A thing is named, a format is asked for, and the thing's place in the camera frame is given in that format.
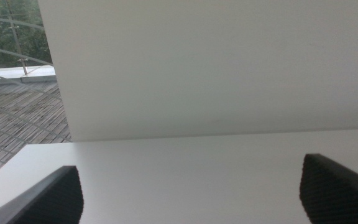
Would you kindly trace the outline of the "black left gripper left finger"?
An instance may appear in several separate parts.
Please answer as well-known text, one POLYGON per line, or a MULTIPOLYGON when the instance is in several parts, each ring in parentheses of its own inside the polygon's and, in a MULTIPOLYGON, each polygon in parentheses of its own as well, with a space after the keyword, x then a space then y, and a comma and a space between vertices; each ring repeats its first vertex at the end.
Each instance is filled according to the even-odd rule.
POLYGON ((62 166, 0 207, 0 224, 76 224, 84 208, 75 166, 62 166))

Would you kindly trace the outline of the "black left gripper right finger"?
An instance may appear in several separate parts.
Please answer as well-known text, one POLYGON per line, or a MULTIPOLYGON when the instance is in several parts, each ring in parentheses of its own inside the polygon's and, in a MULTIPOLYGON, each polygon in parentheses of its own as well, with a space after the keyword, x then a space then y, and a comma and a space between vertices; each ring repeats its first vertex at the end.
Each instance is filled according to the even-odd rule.
POLYGON ((358 173, 321 154, 306 154, 300 200, 311 223, 358 224, 358 173))

